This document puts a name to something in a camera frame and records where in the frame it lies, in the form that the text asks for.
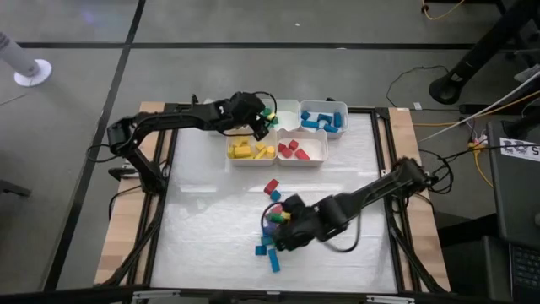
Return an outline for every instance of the blue block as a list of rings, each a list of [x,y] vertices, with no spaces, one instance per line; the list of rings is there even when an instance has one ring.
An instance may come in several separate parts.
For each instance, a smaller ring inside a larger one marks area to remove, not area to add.
[[[266,245],[272,245],[272,238],[270,236],[263,236],[261,237],[261,245],[263,246],[266,246]]]
[[[321,120],[328,122],[329,124],[332,123],[332,117],[330,115],[319,114],[319,117],[317,118],[317,122],[320,122]]]
[[[319,122],[302,121],[302,127],[306,128],[319,128]]]
[[[278,224],[268,221],[268,224],[262,227],[262,236],[271,236],[277,227]]]
[[[341,123],[341,113],[340,112],[335,112],[334,113],[334,127],[340,128],[341,125],[342,125],[342,123]]]
[[[303,111],[302,115],[300,115],[300,117],[304,120],[307,120],[308,118],[310,118],[310,116],[311,116],[311,113],[309,113],[308,111]]]
[[[324,130],[329,132],[329,133],[337,133],[339,131],[338,128],[332,127],[329,124],[324,125]]]
[[[272,265],[272,272],[279,272],[279,261],[276,249],[268,250],[268,256],[270,257],[270,264]]]
[[[267,247],[264,245],[255,246],[255,255],[267,255]]]
[[[274,190],[272,191],[272,193],[270,194],[270,199],[274,202],[274,203],[277,203],[279,202],[279,199],[281,198],[281,193],[278,191],[278,190]]]

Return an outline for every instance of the red block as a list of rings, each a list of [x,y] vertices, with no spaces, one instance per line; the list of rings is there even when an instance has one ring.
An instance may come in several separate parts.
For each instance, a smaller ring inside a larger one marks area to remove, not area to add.
[[[310,160],[310,156],[308,156],[308,154],[302,150],[302,149],[298,149],[296,152],[294,152],[294,155],[296,155],[296,158],[298,158],[299,160]]]
[[[298,142],[293,139],[289,143],[289,149],[294,151],[294,150],[296,150],[296,148],[298,148]]]
[[[266,187],[264,187],[264,193],[270,195],[278,187],[279,182],[275,179],[272,179]]]
[[[281,206],[281,204],[274,207],[272,210],[270,210],[270,214],[280,214],[284,210],[284,208]]]
[[[284,158],[289,158],[293,156],[293,150],[285,147],[283,150],[281,150],[281,155],[283,155]]]

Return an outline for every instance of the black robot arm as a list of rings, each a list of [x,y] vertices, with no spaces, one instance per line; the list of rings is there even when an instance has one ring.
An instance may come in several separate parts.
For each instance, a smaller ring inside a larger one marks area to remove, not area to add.
[[[198,128],[223,133],[247,125],[253,130],[250,135],[261,140],[268,134],[268,128],[266,118],[260,115],[265,106],[256,94],[237,92],[230,99],[208,104],[198,104],[194,95],[192,106],[183,111],[140,112],[134,117],[124,117],[107,128],[111,153],[132,163],[139,173],[143,191],[161,193],[165,190],[165,179],[159,165],[149,161],[138,148],[143,139],[161,130]]]
[[[404,157],[391,173],[353,193],[331,195],[311,206],[293,195],[282,203],[290,220],[274,231],[273,241],[279,251],[306,246],[314,238],[327,241],[345,231],[365,206],[386,195],[408,198],[435,182],[436,177],[428,176],[416,160]]]

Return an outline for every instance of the computer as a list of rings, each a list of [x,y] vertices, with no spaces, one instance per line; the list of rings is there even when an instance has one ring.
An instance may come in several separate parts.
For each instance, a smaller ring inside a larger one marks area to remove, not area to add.
[[[540,128],[526,140],[509,138],[500,122],[488,124],[489,146],[540,144]],[[491,149],[499,235],[510,251],[514,301],[540,302],[540,147]]]

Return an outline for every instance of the black stand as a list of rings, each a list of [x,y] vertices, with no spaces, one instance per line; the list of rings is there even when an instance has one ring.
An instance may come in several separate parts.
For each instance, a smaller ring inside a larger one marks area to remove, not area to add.
[[[444,105],[455,104],[463,87],[491,57],[531,19],[536,19],[538,0],[517,0],[497,24],[445,76],[429,86],[429,94]]]

